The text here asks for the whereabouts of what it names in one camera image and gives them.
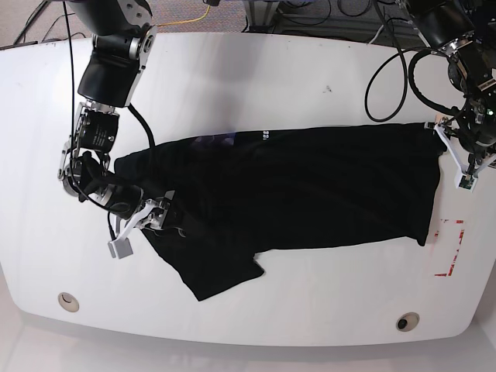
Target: cable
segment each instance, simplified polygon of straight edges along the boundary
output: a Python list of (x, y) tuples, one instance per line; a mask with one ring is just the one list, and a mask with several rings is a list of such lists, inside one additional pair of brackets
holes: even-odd
[(71, 35), (71, 38), (75, 37), (76, 35), (82, 35), (84, 38), (86, 38), (86, 37), (87, 37), (87, 36), (86, 36), (86, 35), (84, 35), (83, 33), (73, 33), (73, 34)]
[(71, 94), (71, 101), (72, 101), (72, 109), (71, 109), (71, 151), (69, 153), (69, 175), (71, 176), (71, 179), (73, 182), (71, 182), (71, 187), (74, 186), (76, 188), (76, 192), (79, 193), (80, 195), (83, 195), (86, 200), (89, 200), (92, 204), (98, 206), (99, 208), (107, 211), (107, 212), (116, 212), (116, 213), (126, 213), (129, 211), (130, 205), (127, 203), (120, 203), (120, 205), (127, 205), (125, 210), (121, 209), (111, 209), (107, 208), (104, 205), (101, 205), (97, 203), (95, 200), (90, 198), (84, 190), (79, 186), (77, 182), (74, 181), (74, 172), (72, 169), (72, 164), (73, 164), (73, 152), (74, 152), (74, 117), (75, 117), (75, 107), (74, 107), (74, 100), (75, 100), (75, 90), (76, 90), (76, 84), (74, 82), (74, 55), (72, 53), (72, 40), (71, 40), (71, 27), (69, 26), (69, 16), (67, 15), (67, 6), (65, 2), (62, 3), (62, 6), (64, 7), (64, 16), (65, 16), (65, 25), (67, 28), (67, 39), (69, 40), (69, 54), (71, 55), (71, 82), (72, 82), (72, 94)]
[(412, 60), (410, 61), (410, 66), (408, 67), (408, 82), (410, 83), (410, 88), (412, 89), (415, 97), (417, 97), (420, 100), (420, 102), (423, 103), (424, 105), (446, 115), (455, 115), (456, 113), (453, 112), (452, 109), (431, 101), (420, 92), (419, 88), (417, 88), (417, 84), (415, 83), (415, 74), (414, 74), (415, 66), (422, 58), (425, 58), (430, 54), (431, 54), (431, 50), (421, 50), (415, 56), (413, 56)]
[(396, 50), (398, 51), (398, 56), (400, 57), (400, 60), (401, 60), (401, 66), (403, 67), (403, 93), (401, 94), (401, 100), (400, 100), (398, 107), (388, 117), (382, 118), (382, 119), (374, 118), (370, 114), (370, 111), (369, 111), (369, 105), (368, 105), (369, 90), (370, 90), (371, 83), (374, 81), (375, 77), (378, 75), (377, 71), (374, 74), (374, 76), (372, 77), (372, 79), (370, 79), (369, 85), (367, 86), (367, 90), (365, 91), (365, 112), (366, 112), (368, 118), (374, 122), (386, 122), (388, 120), (393, 119), (400, 112), (401, 108), (405, 104), (406, 94), (408, 92), (408, 70), (407, 70), (407, 66), (406, 66), (405, 56), (403, 55), (403, 51), (400, 48), (400, 44), (399, 44), (398, 40), (396, 39), (396, 36), (394, 36), (391, 29), (387, 25), (388, 23), (386, 22), (384, 15), (382, 14), (381, 10), (379, 9), (379, 4), (377, 4), (377, 0), (372, 0), (372, 4), (374, 5), (375, 11), (376, 11), (377, 15), (379, 16), (379, 19), (381, 20), (382, 24), (384, 25), (384, 29), (386, 30), (389, 37), (393, 40), (393, 44), (396, 47)]
[(107, 213), (107, 223), (108, 223), (108, 232), (110, 233), (110, 238), (113, 241), (115, 240), (116, 236), (114, 229), (112, 228), (112, 224), (110, 223), (110, 212)]
[(146, 136), (148, 137), (148, 143), (150, 145), (150, 158), (148, 159), (148, 168), (149, 168), (148, 170), (150, 174), (153, 174), (155, 170), (156, 150), (155, 150), (155, 139), (153, 138), (152, 130), (146, 123), (145, 119), (139, 114), (139, 112), (134, 108), (133, 105), (129, 105), (128, 109), (131, 111), (134, 117), (139, 121), (143, 129), (145, 129)]
[(339, 11), (344, 14), (345, 16), (348, 16), (348, 17), (360, 17), (361, 15), (363, 16), (365, 13), (367, 13), (369, 10), (370, 10), (370, 6), (372, 5), (370, 3), (370, 0), (369, 2), (367, 3), (367, 6), (365, 7), (365, 9), (357, 14), (349, 14), (349, 13), (346, 13), (344, 10), (343, 10), (343, 6), (342, 6), (342, 3), (343, 3), (343, 0), (338, 0), (338, 9)]
[(372, 38), (371, 41), (369, 41), (367, 43), (367, 45), (371, 45), (375, 42), (375, 40), (377, 40), (377, 38), (379, 37), (379, 35), (382, 33), (382, 30), (384, 29), (384, 25), (381, 25), (381, 27), (379, 27), (379, 29), (377, 30), (377, 33), (375, 34), (375, 36)]
[[(412, 51), (420, 51), (420, 52), (429, 52), (429, 53), (436, 53), (437, 55), (440, 55), (442, 57), (445, 57), (449, 63), (453, 63), (451, 61), (451, 59), (445, 55), (444, 53), (436, 50), (436, 49), (433, 49), (433, 48), (429, 48), (429, 47), (426, 47), (426, 46), (414, 46), (412, 48), (408, 48), (408, 49), (405, 49), (403, 50), (402, 52), (403, 53), (407, 53), (407, 52), (412, 52)], [(374, 73), (374, 75), (372, 76), (372, 78), (370, 79), (369, 81), (369, 84), (367, 86), (367, 90), (365, 91), (365, 107), (366, 107), (366, 110), (367, 110), (367, 102), (368, 102), (368, 96), (369, 96), (369, 92), (370, 92), (370, 87), (372, 86), (372, 84), (374, 83), (374, 80), (375, 78), (379, 75), (379, 73), (392, 61), (394, 60), (395, 58), (399, 57), (400, 54), (399, 53), (396, 53), (394, 56), (392, 57), (389, 57), (378, 69), (377, 71)], [(412, 79), (413, 79), (413, 70), (415, 69), (415, 64), (413, 65), (410, 65), (410, 68), (412, 69)], [(420, 99), (420, 96), (423, 97), (422, 93), (420, 93), (420, 91), (417, 89), (418, 91), (418, 94), (415, 93), (415, 96)], [(467, 103), (468, 103), (468, 97), (465, 96), (465, 98), (467, 99), (466, 102), (465, 102), (465, 105), (463, 106), (463, 109), (461, 110), (463, 112), (463, 110), (467, 107)], [(423, 103), (424, 102), (424, 99), (426, 100), (427, 98), (423, 97), (423, 99), (420, 99)], [(436, 104), (435, 102), (431, 102), (429, 101), (429, 104), (428, 103), (425, 103), (428, 107), (432, 108), (432, 109), (435, 109), (435, 110), (438, 110), (438, 111), (441, 111), (439, 110), (440, 108), (443, 108), (443, 110), (441, 111), (442, 113), (446, 113), (447, 115), (450, 115), (450, 116), (453, 116), (448, 122), (452, 122), (453, 120), (456, 120), (460, 117), (460, 112), (458, 112), (457, 108), (451, 108), (451, 109), (448, 109), (448, 108), (444, 108), (444, 106), (441, 106), (439, 104)]]
[(26, 33), (28, 29), (33, 25), (33, 23), (38, 19), (38, 17), (41, 15), (41, 13), (44, 12), (44, 10), (47, 8), (47, 6), (50, 4), (48, 1), (42, 1), (31, 13), (29, 18), (26, 21), (26, 24), (21, 30), (21, 33), (15, 38), (14, 43), (12, 45), (17, 45), (21, 41), (22, 38), (24, 38), (24, 41), (26, 41)]
[(298, 22), (298, 21), (294, 21), (293, 19), (290, 19), (288, 18), (287, 16), (284, 15), (284, 13), (282, 13), (279, 9), (276, 10), (277, 14), (279, 16), (281, 16), (282, 18), (286, 19), (287, 21), (289, 22), (293, 22), (293, 23), (296, 23), (297, 25), (302, 25), (302, 26), (317, 26), (317, 25), (322, 25), (325, 21), (327, 21), (329, 19), (329, 17), (331, 16), (331, 13), (332, 13), (332, 4), (331, 4), (331, 0), (327, 0), (327, 2), (329, 3), (329, 12), (327, 13), (327, 16), (322, 20), (322, 21), (319, 21), (317, 23), (302, 23), (302, 22)]
[(184, 21), (175, 21), (175, 22), (161, 23), (160, 25), (157, 25), (157, 27), (172, 26), (172, 25), (182, 25), (182, 24), (185, 24), (185, 23), (192, 23), (192, 22), (201, 21), (202, 19), (204, 19), (208, 15), (208, 12), (210, 12), (210, 5), (207, 6), (207, 10), (205, 11), (205, 14), (202, 15), (201, 17), (198, 17), (198, 18), (195, 18), (195, 19), (186, 19)]
[[(75, 13), (69, 13), (69, 14), (67, 14), (67, 16), (73, 16), (74, 14)], [(50, 31), (55, 27), (55, 24), (58, 22), (59, 19), (61, 19), (63, 17), (65, 17), (65, 14), (60, 15), (59, 17), (57, 17), (57, 19), (55, 19), (55, 21), (53, 21), (52, 26), (50, 26), (50, 28), (48, 29), (48, 31), (46, 31), (45, 36), (41, 39), (41, 42), (44, 42), (47, 39), (46, 37), (48, 36), (48, 34), (50, 33)]]
[(243, 29), (243, 31), (241, 31), (242, 33), (245, 33), (246, 30), (248, 29), (248, 15), (245, 15), (245, 18), (246, 18), (246, 25), (245, 25), (245, 28)]
[[(406, 23), (410, 24), (410, 22), (407, 19), (405, 19), (405, 18), (399, 18), (399, 17), (391, 17), (391, 18), (389, 18), (387, 20), (386, 23), (389, 23), (390, 21), (402, 21), (402, 22), (406, 22)], [(377, 30), (377, 33), (375, 34), (374, 38), (372, 38), (372, 40), (368, 44), (370, 45), (370, 44), (375, 43), (375, 41), (377, 40), (377, 38), (379, 37), (379, 35), (382, 34), (382, 31), (383, 30), (384, 30), (384, 25), (381, 25), (381, 27), (379, 27), (379, 29)]]

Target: red marking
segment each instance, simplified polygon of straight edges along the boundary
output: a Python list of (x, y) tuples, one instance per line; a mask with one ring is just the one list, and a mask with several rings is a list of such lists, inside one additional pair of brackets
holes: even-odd
[[(449, 220), (448, 219), (444, 219), (442, 220), (443, 223), (446, 223), (448, 222)], [(456, 220), (456, 223), (457, 224), (462, 224), (462, 223), (465, 223), (462, 219), (457, 219)], [(453, 258), (453, 262), (451, 263), (451, 266), (449, 267), (449, 273), (448, 274), (434, 274), (435, 277), (450, 277), (452, 274), (453, 274), (453, 271), (455, 270), (455, 264), (456, 264), (456, 259), (458, 258), (458, 253), (460, 252), (460, 247), (462, 245), (462, 240), (463, 240), (463, 234), (465, 233), (465, 230), (464, 229), (461, 229), (460, 230), (460, 235), (458, 237), (459, 239), (459, 247), (458, 249), (456, 250), (456, 254), (455, 254), (455, 257)], [(436, 234), (434, 234), (434, 237), (437, 237), (439, 235), (439, 230), (436, 231)]]

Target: circular hole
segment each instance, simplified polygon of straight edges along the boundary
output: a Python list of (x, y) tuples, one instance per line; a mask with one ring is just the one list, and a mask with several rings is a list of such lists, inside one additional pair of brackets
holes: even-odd
[(58, 301), (59, 305), (68, 312), (77, 312), (79, 310), (79, 302), (72, 294), (60, 293)]
[(416, 312), (409, 312), (397, 320), (396, 329), (400, 332), (409, 332), (413, 330), (419, 322), (419, 314)]

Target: black cable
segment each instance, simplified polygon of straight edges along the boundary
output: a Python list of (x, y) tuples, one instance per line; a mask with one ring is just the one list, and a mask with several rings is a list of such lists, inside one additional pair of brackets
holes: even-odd
[(71, 35), (71, 38), (75, 37), (76, 35), (82, 35), (84, 38), (86, 38), (86, 37), (87, 37), (87, 36), (86, 36), (86, 35), (84, 35), (83, 33), (73, 33), (73, 34)]
[(369, 0), (369, 2), (367, 3), (367, 6), (365, 7), (365, 9), (363, 11), (358, 12), (357, 14), (349, 14), (349, 13), (346, 13), (344, 11), (342, 3), (343, 3), (343, 0), (338, 0), (338, 9), (339, 9), (339, 11), (342, 14), (344, 14), (347, 17), (360, 17), (360, 16), (363, 16), (365, 13), (367, 13), (370, 10), (370, 6), (372, 5), (370, 3), (370, 0)]
[(451, 108), (447, 108), (446, 106), (431, 101), (420, 92), (419, 88), (417, 88), (417, 84), (415, 83), (415, 67), (422, 58), (425, 58), (429, 55), (431, 55), (431, 50), (421, 50), (415, 56), (413, 56), (412, 60), (410, 61), (410, 66), (408, 67), (408, 82), (410, 83), (410, 88), (412, 89), (415, 97), (417, 97), (424, 105), (446, 115), (456, 115), (456, 112), (453, 112)]
[(248, 15), (245, 15), (245, 19), (246, 19), (246, 25), (245, 25), (245, 28), (243, 29), (243, 31), (241, 31), (242, 33), (245, 33), (246, 30), (248, 29)]
[[(386, 23), (389, 25), (388, 21), (389, 21), (389, 19), (391, 18), (391, 16), (390, 16), (390, 15), (388, 15), (388, 13), (386, 12), (386, 7), (385, 7), (385, 6), (383, 6), (383, 7), (382, 7), (382, 11), (384, 12), (384, 17), (386, 17), (386, 15), (389, 17), (389, 18), (387, 19), (387, 21), (386, 21)], [(395, 36), (396, 36), (396, 31), (394, 30), (394, 22), (391, 22), (391, 31), (392, 31), (393, 35), (395, 35)]]
[(387, 23), (389, 23), (390, 21), (410, 22), (406, 18), (402, 18), (402, 17), (389, 17), (387, 20), (388, 20)]
[[(452, 62), (452, 61), (451, 61), (451, 59), (450, 59), (447, 55), (445, 55), (444, 53), (439, 52), (439, 51), (438, 51), (438, 50), (436, 50), (436, 49), (429, 48), (429, 47), (427, 47), (427, 46), (424, 46), (424, 47), (423, 47), (423, 46), (414, 46), (414, 47), (412, 47), (412, 48), (408, 48), (408, 49), (403, 50), (403, 53), (412, 52), (412, 51), (420, 51), (420, 52), (424, 51), (424, 52), (429, 52), (429, 53), (436, 53), (436, 54), (438, 54), (438, 55), (440, 55), (440, 56), (442, 56), (442, 57), (445, 57), (445, 58), (448, 60), (448, 62), (449, 62), (449, 63), (454, 63), (454, 62)], [(386, 60), (386, 61), (385, 61), (385, 62), (384, 62), (384, 63), (383, 63), (383, 64), (382, 64), (382, 65), (381, 65), (381, 66), (380, 66), (377, 70), (376, 70), (376, 72), (374, 73), (374, 75), (372, 76), (372, 78), (371, 78), (371, 79), (370, 79), (370, 81), (369, 81), (369, 84), (368, 84), (368, 86), (367, 86), (367, 90), (365, 91), (365, 102), (367, 102), (367, 101), (368, 101), (368, 95), (369, 95), (369, 92), (370, 92), (370, 87), (371, 87), (371, 86), (372, 86), (372, 84), (374, 83), (375, 78), (379, 75), (379, 73), (383, 70), (383, 68), (385, 68), (385, 67), (386, 67), (386, 66), (387, 66), (387, 65), (388, 65), (388, 64), (389, 64), (392, 60), (394, 60), (394, 59), (395, 59), (395, 58), (397, 58), (397, 57), (399, 57), (399, 53), (396, 53), (394, 56), (389, 57), (389, 58), (388, 58), (388, 59), (387, 59), (387, 60)], [(464, 97), (465, 97), (467, 100), (465, 101), (465, 104), (464, 104), (464, 106), (463, 106), (463, 108), (462, 108), (462, 110), (461, 110), (461, 111), (458, 111), (458, 109), (457, 109), (457, 108), (455, 108), (455, 107), (453, 107), (453, 108), (451, 108), (451, 109), (447, 109), (447, 108), (445, 108), (446, 110), (449, 110), (449, 111), (446, 111), (446, 110), (445, 110), (446, 112), (444, 112), (444, 113), (446, 113), (447, 115), (452, 115), (452, 116), (453, 116), (450, 120), (448, 120), (448, 122), (446, 122), (446, 124), (447, 124), (447, 123), (449, 123), (449, 122), (452, 122), (453, 120), (458, 119), (458, 118), (459, 118), (459, 117), (463, 114), (463, 111), (464, 111), (464, 110), (468, 107), (468, 103), (469, 103), (469, 96), (465, 95)], [(430, 104), (429, 104), (429, 105), (427, 105), (427, 106), (428, 106), (428, 107), (431, 107), (431, 108), (433, 108), (433, 109), (435, 109), (435, 110), (441, 111), (441, 110), (439, 110), (439, 109), (440, 109), (440, 107), (437, 107), (437, 105), (438, 105), (438, 104), (436, 104), (436, 103), (432, 102), (432, 106), (431, 106)]]
[(453, 117), (451, 119), (449, 119), (448, 121), (446, 121), (444, 123), (444, 125), (448, 125), (450, 124), (451, 122), (457, 120), (459, 117), (461, 117), (461, 115), (465, 112), (465, 110), (467, 109), (468, 105), (470, 104), (470, 99), (467, 97), (467, 99), (465, 100), (465, 103), (463, 104), (463, 107), (461, 110), (458, 111), (458, 113), (456, 113), (455, 115), (453, 115)]
[(112, 241), (115, 240), (115, 232), (114, 229), (112, 228), (112, 224), (110, 223), (110, 212), (107, 213), (107, 223), (108, 223), (108, 232), (110, 233), (110, 237), (112, 238)]
[(297, 25), (302, 25), (302, 26), (318, 26), (318, 25), (322, 25), (331, 16), (331, 13), (332, 13), (331, 0), (327, 0), (327, 2), (329, 3), (329, 12), (327, 13), (327, 16), (322, 21), (319, 21), (317, 23), (302, 23), (302, 22), (294, 21), (293, 19), (290, 19), (287, 16), (285, 16), (284, 13), (281, 12), (279, 9), (277, 9), (277, 14), (279, 16), (281, 16), (282, 18), (286, 19), (287, 21), (296, 23)]
[(385, 65), (381, 66), (380, 69), (376, 71), (376, 73), (374, 74), (372, 79), (370, 79), (369, 85), (367, 86), (367, 90), (365, 91), (365, 102), (364, 103), (365, 103), (365, 112), (366, 112), (368, 118), (374, 122), (386, 122), (388, 120), (393, 119), (400, 112), (401, 108), (405, 104), (406, 94), (408, 92), (408, 69), (406, 66), (405, 56), (403, 55), (403, 51), (400, 48), (400, 44), (399, 44), (398, 40), (396, 39), (396, 36), (394, 36), (394, 34), (392, 33), (391, 29), (389, 28), (388, 23), (386, 22), (386, 19), (384, 18), (384, 15), (382, 14), (381, 10), (379, 9), (379, 4), (377, 4), (377, 0), (372, 0), (372, 4), (374, 5), (375, 11), (376, 11), (377, 15), (379, 16), (379, 19), (381, 20), (382, 24), (384, 25), (384, 29), (386, 30), (389, 37), (393, 40), (393, 44), (396, 47), (396, 50), (398, 51), (398, 56), (400, 57), (400, 60), (401, 60), (401, 66), (403, 67), (403, 93), (401, 94), (401, 100), (400, 100), (398, 107), (388, 117), (383, 118), (383, 119), (374, 118), (370, 114), (369, 105), (368, 105), (368, 96), (369, 96), (370, 86), (372, 85), (372, 82), (374, 81), (375, 77), (382, 70), (382, 68), (384, 68)]
[(26, 41), (26, 33), (28, 32), (29, 28), (33, 25), (33, 23), (38, 19), (38, 17), (41, 16), (41, 13), (47, 8), (47, 6), (50, 4), (48, 1), (42, 1), (31, 13), (29, 18), (26, 21), (26, 24), (22, 28), (20, 34), (15, 38), (14, 43), (12, 45), (17, 45), (21, 41), (22, 38), (24, 38), (24, 41)]
[[(467, 98), (467, 101), (465, 102), (465, 105), (463, 106), (464, 108), (468, 107), (468, 101), (469, 101), (469, 98)], [(458, 112), (458, 114), (463, 114), (464, 113), (464, 109), (462, 109), (460, 112)], [(462, 136), (464, 136), (464, 139), (465, 139), (465, 144), (468, 144), (470, 145), (471, 149), (469, 152), (471, 153), (476, 153), (476, 150), (475, 150), (475, 145), (476, 145), (476, 142), (477, 142), (477, 138), (476, 136), (470, 131), (470, 128), (467, 124), (467, 122), (465, 121), (467, 118), (464, 118), (464, 117), (459, 117), (457, 118), (457, 123), (458, 123), (458, 126), (460, 128), (460, 130), (458, 131), (458, 138), (460, 139), (460, 134), (462, 134)]]
[[(69, 13), (69, 14), (67, 14), (67, 16), (73, 16), (74, 14), (75, 13)], [(58, 22), (59, 19), (61, 19), (63, 17), (65, 17), (65, 14), (60, 15), (59, 17), (57, 17), (57, 19), (55, 19), (55, 21), (53, 21), (52, 26), (50, 26), (50, 28), (48, 29), (48, 31), (46, 31), (45, 36), (41, 39), (41, 42), (43, 42), (43, 41), (45, 41), (47, 39), (46, 37), (48, 36), (48, 34), (50, 33), (50, 31), (55, 27), (55, 24)]]
[(134, 117), (139, 121), (143, 129), (145, 129), (146, 136), (148, 137), (148, 143), (150, 145), (150, 158), (148, 159), (148, 171), (150, 174), (153, 174), (155, 171), (155, 159), (156, 159), (156, 154), (155, 154), (155, 139), (153, 138), (153, 133), (148, 124), (146, 123), (146, 120), (139, 114), (139, 112), (134, 108), (133, 105), (129, 104), (128, 109), (131, 111), (131, 113), (134, 115)]
[(79, 184), (74, 181), (74, 171), (72, 169), (73, 166), (73, 152), (74, 152), (74, 117), (75, 117), (75, 107), (74, 107), (74, 100), (75, 100), (75, 90), (76, 90), (76, 84), (74, 82), (74, 55), (72, 53), (72, 40), (71, 40), (71, 27), (69, 26), (69, 16), (67, 15), (67, 6), (65, 2), (62, 3), (62, 6), (64, 7), (64, 16), (65, 16), (65, 25), (67, 28), (67, 39), (69, 40), (69, 54), (71, 55), (71, 82), (72, 82), (72, 94), (71, 94), (71, 102), (72, 102), (72, 109), (71, 109), (71, 151), (69, 153), (69, 175), (71, 176), (71, 187), (74, 186), (76, 188), (76, 192), (80, 195), (83, 195), (86, 200), (89, 200), (92, 204), (98, 206), (99, 208), (107, 211), (107, 212), (116, 212), (116, 213), (125, 213), (129, 211), (129, 208), (131, 207), (127, 203), (120, 203), (120, 205), (127, 205), (127, 209), (122, 210), (122, 209), (111, 209), (107, 208), (104, 205), (101, 205), (97, 203), (95, 200), (90, 198), (84, 190), (79, 186)]

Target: yellow cable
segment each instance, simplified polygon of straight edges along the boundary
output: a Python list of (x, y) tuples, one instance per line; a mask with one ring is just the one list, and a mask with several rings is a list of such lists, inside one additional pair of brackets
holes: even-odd
[(210, 5), (207, 6), (207, 10), (206, 10), (205, 14), (202, 15), (201, 17), (198, 17), (198, 18), (195, 18), (195, 19), (186, 19), (184, 21), (162, 23), (160, 25), (157, 25), (157, 27), (171, 26), (171, 25), (182, 25), (183, 23), (191, 23), (191, 22), (201, 21), (202, 19), (204, 19), (208, 15), (208, 12), (210, 12)]

